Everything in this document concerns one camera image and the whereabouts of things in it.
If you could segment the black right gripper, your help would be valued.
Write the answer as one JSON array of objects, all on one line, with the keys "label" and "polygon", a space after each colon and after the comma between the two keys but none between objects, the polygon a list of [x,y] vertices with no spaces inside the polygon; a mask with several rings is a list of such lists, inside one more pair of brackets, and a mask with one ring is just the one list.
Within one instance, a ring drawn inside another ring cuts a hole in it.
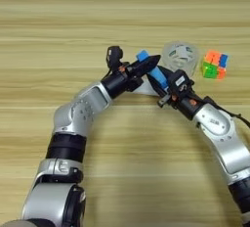
[{"label": "black right gripper", "polygon": [[[159,69],[165,76],[173,74],[171,70],[165,67],[159,67]],[[164,75],[147,75],[152,89],[160,96],[158,106],[162,108],[164,105],[169,105],[181,112],[188,120],[193,120],[194,116],[203,107],[204,101],[193,92],[187,93],[183,98],[170,94],[168,92],[168,81]]]}]

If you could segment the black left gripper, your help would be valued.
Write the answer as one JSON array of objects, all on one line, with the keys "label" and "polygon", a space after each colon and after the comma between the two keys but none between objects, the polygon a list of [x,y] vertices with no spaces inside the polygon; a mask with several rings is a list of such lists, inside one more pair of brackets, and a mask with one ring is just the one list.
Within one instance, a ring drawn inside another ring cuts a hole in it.
[{"label": "black left gripper", "polygon": [[155,68],[160,55],[148,56],[143,61],[136,61],[131,67],[122,67],[102,80],[102,85],[111,99],[115,99],[125,91],[132,92],[142,83],[142,76]]}]

